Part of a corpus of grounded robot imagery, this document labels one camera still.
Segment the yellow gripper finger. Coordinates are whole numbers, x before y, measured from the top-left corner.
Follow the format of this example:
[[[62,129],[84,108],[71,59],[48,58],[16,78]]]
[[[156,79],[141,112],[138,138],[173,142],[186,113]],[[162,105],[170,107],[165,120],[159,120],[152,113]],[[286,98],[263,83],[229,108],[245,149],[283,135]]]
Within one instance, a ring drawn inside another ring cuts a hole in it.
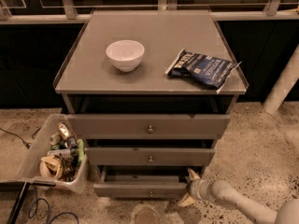
[[[179,207],[187,207],[191,204],[195,203],[195,199],[190,196],[188,193],[186,193],[183,198],[178,202]]]
[[[189,179],[191,181],[194,181],[194,180],[200,178],[199,174],[197,174],[193,169],[187,168],[187,171],[188,171],[188,174],[189,174]]]

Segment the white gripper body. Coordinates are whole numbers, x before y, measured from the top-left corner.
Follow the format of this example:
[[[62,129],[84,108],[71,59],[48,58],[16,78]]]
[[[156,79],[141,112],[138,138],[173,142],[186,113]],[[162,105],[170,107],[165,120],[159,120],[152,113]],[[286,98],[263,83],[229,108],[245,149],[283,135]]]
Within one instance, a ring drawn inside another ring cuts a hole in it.
[[[188,188],[189,196],[196,200],[200,201],[203,199],[203,194],[201,193],[202,186],[205,184],[205,181],[202,179],[194,179]]]

